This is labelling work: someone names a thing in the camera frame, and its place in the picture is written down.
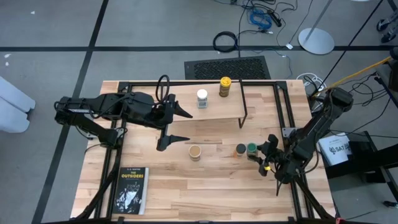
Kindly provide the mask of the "wooden shelf with black legs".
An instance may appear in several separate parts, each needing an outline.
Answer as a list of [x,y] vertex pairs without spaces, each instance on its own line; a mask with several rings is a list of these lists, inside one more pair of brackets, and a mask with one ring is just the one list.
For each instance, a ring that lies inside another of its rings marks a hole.
[[[201,89],[208,93],[208,106],[206,108],[198,108],[197,106],[197,91]],[[244,118],[245,110],[240,82],[232,82],[227,97],[221,97],[219,90],[219,82],[185,82],[183,85],[171,86],[170,93],[176,95],[180,107],[193,116],[193,118],[184,118],[175,115],[174,122]]]

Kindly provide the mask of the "pale grey cushioned seat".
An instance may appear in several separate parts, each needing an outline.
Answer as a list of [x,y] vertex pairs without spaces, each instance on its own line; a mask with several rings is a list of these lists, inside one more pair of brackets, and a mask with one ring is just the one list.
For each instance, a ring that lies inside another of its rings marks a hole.
[[25,132],[30,125],[27,114],[35,105],[35,100],[0,76],[0,131]]

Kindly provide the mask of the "black power strip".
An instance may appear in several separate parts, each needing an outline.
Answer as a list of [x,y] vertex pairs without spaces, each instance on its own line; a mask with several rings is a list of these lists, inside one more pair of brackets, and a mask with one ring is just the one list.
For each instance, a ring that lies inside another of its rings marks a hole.
[[281,19],[277,16],[276,12],[274,12],[273,10],[268,10],[267,13],[271,17],[271,19],[273,20],[273,22],[275,23],[275,25],[277,27],[282,26]]

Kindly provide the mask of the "tan-lid furikake seasoning jar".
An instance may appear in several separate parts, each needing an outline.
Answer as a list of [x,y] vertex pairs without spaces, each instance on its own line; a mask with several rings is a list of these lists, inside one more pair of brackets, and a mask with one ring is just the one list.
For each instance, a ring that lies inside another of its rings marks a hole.
[[192,145],[190,146],[188,150],[188,154],[193,161],[199,161],[201,158],[201,147],[198,145]]

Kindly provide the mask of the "white printed box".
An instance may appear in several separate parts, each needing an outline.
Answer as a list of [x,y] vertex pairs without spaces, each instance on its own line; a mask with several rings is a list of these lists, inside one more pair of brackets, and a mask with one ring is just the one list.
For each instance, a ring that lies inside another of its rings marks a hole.
[[317,148],[331,166],[347,161],[348,156],[352,155],[349,138],[345,133],[321,138],[317,142]]

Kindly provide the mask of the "white-lid bagel sesame seasoning jar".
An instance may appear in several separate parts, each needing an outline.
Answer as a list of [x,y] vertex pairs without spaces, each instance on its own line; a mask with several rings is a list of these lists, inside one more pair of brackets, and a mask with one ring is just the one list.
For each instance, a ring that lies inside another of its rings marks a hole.
[[205,89],[197,91],[197,106],[198,108],[208,107],[208,92]]

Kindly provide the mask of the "black side desk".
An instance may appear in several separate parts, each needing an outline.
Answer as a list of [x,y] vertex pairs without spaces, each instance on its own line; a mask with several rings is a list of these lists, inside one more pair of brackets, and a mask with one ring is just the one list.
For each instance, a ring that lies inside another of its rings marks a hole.
[[377,149],[367,131],[349,134],[348,138],[352,154],[348,156],[347,161],[326,167],[328,178],[353,174],[366,183],[387,184],[394,201],[385,201],[384,205],[398,206],[398,179],[395,179],[390,171],[398,168],[398,144]]

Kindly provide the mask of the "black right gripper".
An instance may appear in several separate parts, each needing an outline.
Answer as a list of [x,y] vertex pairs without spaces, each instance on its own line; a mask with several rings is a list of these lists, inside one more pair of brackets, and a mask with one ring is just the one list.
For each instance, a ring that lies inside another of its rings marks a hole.
[[[277,148],[279,143],[278,138],[274,134],[268,135],[268,140],[257,146],[257,150],[262,153],[269,153],[269,162],[277,164],[277,170],[274,177],[283,184],[289,184],[297,175],[297,169],[300,166],[300,159],[290,149],[283,151]],[[251,160],[259,164],[259,173],[266,177],[269,170],[264,168],[269,166],[269,163],[261,157],[256,157]]]

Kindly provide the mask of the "thin black slanted pole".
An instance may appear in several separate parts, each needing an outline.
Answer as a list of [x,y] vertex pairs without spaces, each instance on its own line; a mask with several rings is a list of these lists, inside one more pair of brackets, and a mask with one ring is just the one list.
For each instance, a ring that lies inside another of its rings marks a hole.
[[353,36],[353,38],[350,40],[349,44],[345,47],[343,47],[343,53],[340,55],[340,57],[338,58],[338,60],[335,62],[335,64],[332,66],[331,70],[328,72],[328,74],[326,75],[325,79],[321,82],[322,84],[325,84],[325,82],[327,81],[328,77],[331,75],[331,73],[333,72],[333,70],[336,68],[336,66],[338,65],[338,63],[340,62],[340,60],[343,58],[343,56],[345,55],[345,53],[347,52],[347,50],[349,50],[351,48],[352,43],[355,41],[355,39],[357,38],[357,36],[360,34],[360,32],[364,29],[365,25],[368,23],[368,21],[370,20],[370,18],[373,16],[373,14],[378,10],[379,6],[381,5],[381,3],[384,0],[379,0],[379,2],[376,4],[375,8],[371,11],[370,15],[368,15],[368,17],[366,18],[366,20],[363,22],[362,26],[359,28],[359,30],[355,33],[355,35]]

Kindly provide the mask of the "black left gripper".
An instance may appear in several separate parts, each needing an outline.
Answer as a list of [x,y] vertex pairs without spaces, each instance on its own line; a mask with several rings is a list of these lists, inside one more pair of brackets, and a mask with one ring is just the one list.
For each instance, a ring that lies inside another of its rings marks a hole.
[[156,147],[156,150],[160,152],[165,151],[174,142],[190,140],[182,136],[165,135],[175,115],[193,118],[190,113],[180,107],[175,98],[174,94],[168,94],[164,100],[155,102],[151,95],[143,92],[135,92],[133,97],[133,123],[161,131],[162,135]]

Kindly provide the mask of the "yellow-lid chili onion seasoning jar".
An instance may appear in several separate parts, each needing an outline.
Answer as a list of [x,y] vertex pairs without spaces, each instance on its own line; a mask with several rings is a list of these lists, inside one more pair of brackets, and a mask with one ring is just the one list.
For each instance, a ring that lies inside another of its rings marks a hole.
[[229,95],[229,89],[231,87],[232,81],[230,77],[222,77],[220,80],[220,91],[219,95],[221,97],[227,97]]

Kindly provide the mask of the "round side table grey base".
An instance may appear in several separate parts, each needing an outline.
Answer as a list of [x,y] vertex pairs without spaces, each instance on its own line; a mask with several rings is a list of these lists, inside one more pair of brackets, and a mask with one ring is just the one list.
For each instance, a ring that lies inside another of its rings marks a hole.
[[333,37],[325,30],[319,29],[318,24],[333,0],[328,0],[322,12],[311,28],[303,29],[298,35],[300,46],[315,55],[326,55],[335,47]]

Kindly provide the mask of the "green-lid oregano glass jar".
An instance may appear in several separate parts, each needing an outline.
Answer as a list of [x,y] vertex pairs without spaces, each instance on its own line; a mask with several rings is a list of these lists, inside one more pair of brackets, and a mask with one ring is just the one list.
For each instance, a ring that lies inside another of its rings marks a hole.
[[257,157],[257,145],[253,142],[250,142],[247,145],[246,155],[249,160],[253,160]]

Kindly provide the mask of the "The Outsiders paperback book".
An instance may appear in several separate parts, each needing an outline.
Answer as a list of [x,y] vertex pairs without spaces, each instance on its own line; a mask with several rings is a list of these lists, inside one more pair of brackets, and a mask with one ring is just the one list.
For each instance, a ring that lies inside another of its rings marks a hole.
[[113,203],[113,213],[143,215],[146,208],[148,167],[122,167]]

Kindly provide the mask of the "wheeled chair base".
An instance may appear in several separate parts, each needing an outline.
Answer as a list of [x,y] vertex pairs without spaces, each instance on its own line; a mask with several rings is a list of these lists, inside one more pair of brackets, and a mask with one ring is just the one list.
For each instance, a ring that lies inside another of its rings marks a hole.
[[382,35],[381,43],[388,43],[395,39],[398,34],[398,22],[390,21],[388,19],[381,19],[376,24],[376,30]]

